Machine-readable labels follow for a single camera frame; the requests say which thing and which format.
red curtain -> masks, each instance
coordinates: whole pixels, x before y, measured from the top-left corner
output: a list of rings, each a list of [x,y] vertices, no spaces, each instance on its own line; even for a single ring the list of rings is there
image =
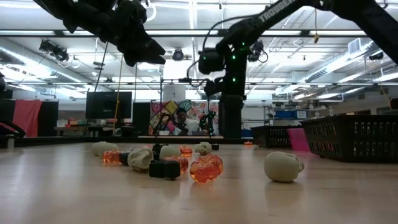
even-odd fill
[[[40,100],[16,100],[12,122],[26,131],[26,137],[37,137],[37,116]]]

floor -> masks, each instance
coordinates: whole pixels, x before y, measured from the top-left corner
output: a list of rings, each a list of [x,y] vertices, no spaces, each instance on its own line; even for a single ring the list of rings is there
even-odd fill
[[[121,148],[137,147],[119,144]],[[398,166],[345,164],[307,152],[293,184],[271,182],[271,151],[222,145],[224,173],[212,184],[153,179],[105,167],[91,144],[0,153],[0,223],[397,223]]]

computer monitor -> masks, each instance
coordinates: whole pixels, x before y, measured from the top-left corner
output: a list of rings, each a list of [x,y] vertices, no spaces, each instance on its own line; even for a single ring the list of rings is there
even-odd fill
[[[116,111],[117,92],[89,92],[86,101],[86,119],[112,119]],[[119,92],[117,119],[131,118],[131,92]]]

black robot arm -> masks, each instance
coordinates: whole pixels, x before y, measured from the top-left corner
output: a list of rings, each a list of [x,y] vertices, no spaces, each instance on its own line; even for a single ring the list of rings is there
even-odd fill
[[[137,62],[164,64],[165,50],[146,32],[146,10],[133,0],[34,0],[48,13],[61,19],[74,33],[78,27],[91,32],[103,42],[117,46],[129,66]]]
[[[249,47],[264,31],[303,6],[331,11],[343,19],[355,22],[395,63],[398,63],[398,22],[375,0],[279,0],[261,13],[233,24],[215,49],[205,49],[201,52],[199,70],[202,73],[226,70],[222,82],[219,79],[206,84],[206,94],[221,92],[224,96],[235,95],[244,98]]]

black plastic crate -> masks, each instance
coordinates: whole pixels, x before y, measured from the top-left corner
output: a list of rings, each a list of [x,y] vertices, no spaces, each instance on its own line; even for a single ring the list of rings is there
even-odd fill
[[[267,148],[292,147],[290,143],[289,128],[297,126],[260,126],[251,128],[253,131],[253,144]]]
[[[340,115],[301,123],[316,155],[345,162],[398,162],[398,116]]]

